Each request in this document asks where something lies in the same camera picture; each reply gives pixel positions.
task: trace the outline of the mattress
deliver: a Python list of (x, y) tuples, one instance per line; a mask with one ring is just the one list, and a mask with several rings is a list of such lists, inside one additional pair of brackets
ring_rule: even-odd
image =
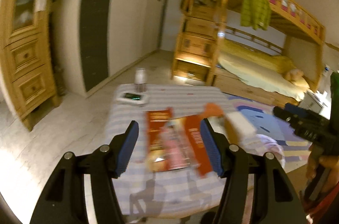
[(268, 92), (278, 92), (297, 101), (301, 101), (305, 97), (305, 88), (295, 86), (285, 80), (280, 73), (244, 58), (221, 52), (218, 67), (236, 75), (247, 85), (259, 87)]

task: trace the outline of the phone screen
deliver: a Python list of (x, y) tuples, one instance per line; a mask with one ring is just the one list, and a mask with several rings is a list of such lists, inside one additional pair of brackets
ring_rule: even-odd
[(137, 94), (126, 93), (124, 96), (126, 99), (140, 100), (141, 96)]

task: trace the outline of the green object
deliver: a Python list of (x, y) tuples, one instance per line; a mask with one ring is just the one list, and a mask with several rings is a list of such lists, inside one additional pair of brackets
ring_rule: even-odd
[(339, 132), (339, 73), (331, 74), (331, 118), (330, 124), (335, 131)]
[(241, 23), (243, 27), (267, 30), (271, 20), (271, 7), (268, 0), (243, 0)]

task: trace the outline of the bottle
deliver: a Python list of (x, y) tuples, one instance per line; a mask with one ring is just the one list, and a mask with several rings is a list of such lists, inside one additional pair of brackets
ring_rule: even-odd
[(135, 72), (135, 92), (142, 93), (146, 91), (146, 70), (141, 68)]

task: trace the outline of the wooden bunk bed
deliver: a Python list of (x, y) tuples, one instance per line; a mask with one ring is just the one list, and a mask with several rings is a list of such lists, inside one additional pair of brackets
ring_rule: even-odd
[(195, 0), (183, 0), (183, 17), (177, 36), (172, 76), (183, 76), (202, 80), (206, 85), (219, 87), (223, 92), (249, 98), (264, 104), (283, 106), (287, 102), (298, 104), (294, 98), (277, 92), (268, 92), (261, 88), (245, 84), (231, 72), (219, 68), (218, 58), (227, 30), (243, 34), (253, 42), (260, 42), (278, 54), (288, 56), (288, 50), (294, 39), (301, 39), (316, 45), (316, 75), (304, 79), (312, 91), (318, 88), (322, 75), (322, 48), (325, 28), (316, 18), (299, 6), (294, 0), (269, 0), (272, 10), (270, 26), (286, 35), (283, 47), (270, 41), (259, 39), (239, 29), (227, 27), (226, 9), (240, 12), (243, 0), (211, 0), (210, 5), (196, 5)]

